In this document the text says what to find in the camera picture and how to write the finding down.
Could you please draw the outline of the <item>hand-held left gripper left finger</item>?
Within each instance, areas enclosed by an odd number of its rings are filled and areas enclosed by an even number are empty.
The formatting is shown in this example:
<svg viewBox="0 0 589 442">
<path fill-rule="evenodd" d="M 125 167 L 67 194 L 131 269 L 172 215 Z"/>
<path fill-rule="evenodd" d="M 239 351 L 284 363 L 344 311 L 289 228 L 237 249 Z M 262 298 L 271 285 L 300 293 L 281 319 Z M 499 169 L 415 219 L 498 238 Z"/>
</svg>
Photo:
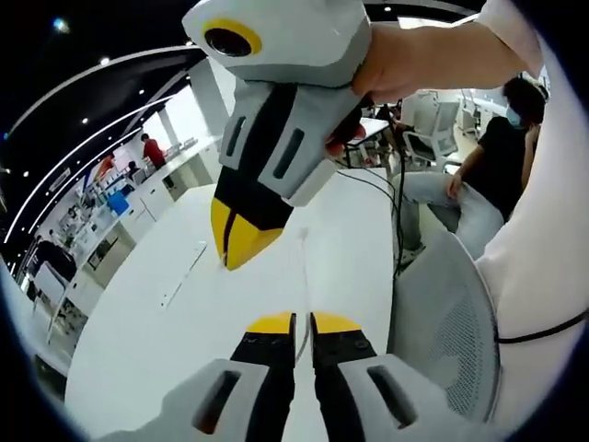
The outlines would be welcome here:
<svg viewBox="0 0 589 442">
<path fill-rule="evenodd" d="M 163 401 L 164 441 L 281 441 L 295 393 L 296 315 L 249 325 L 233 354 L 215 359 Z"/>
</svg>

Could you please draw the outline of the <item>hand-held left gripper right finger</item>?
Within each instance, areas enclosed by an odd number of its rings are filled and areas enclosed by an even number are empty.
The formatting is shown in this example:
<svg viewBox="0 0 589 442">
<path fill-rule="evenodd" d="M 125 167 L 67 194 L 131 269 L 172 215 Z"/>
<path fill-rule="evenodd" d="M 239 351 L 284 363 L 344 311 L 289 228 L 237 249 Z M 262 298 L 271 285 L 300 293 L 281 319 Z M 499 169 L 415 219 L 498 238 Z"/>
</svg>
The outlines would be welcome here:
<svg viewBox="0 0 589 442">
<path fill-rule="evenodd" d="M 447 441 L 439 388 L 393 355 L 379 355 L 361 327 L 311 314 L 315 392 L 330 441 Z"/>
</svg>

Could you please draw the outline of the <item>person's right hand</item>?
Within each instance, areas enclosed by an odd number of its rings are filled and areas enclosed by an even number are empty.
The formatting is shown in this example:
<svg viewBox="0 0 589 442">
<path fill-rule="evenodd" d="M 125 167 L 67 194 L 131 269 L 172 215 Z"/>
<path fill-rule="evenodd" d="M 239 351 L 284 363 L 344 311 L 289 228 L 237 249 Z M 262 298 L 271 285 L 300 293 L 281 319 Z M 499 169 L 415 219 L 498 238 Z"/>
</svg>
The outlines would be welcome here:
<svg viewBox="0 0 589 442">
<path fill-rule="evenodd" d="M 371 26 L 367 55 L 352 79 L 352 91 L 360 99 L 392 102 L 422 88 L 434 88 L 434 40 L 441 28 L 397 29 Z"/>
</svg>

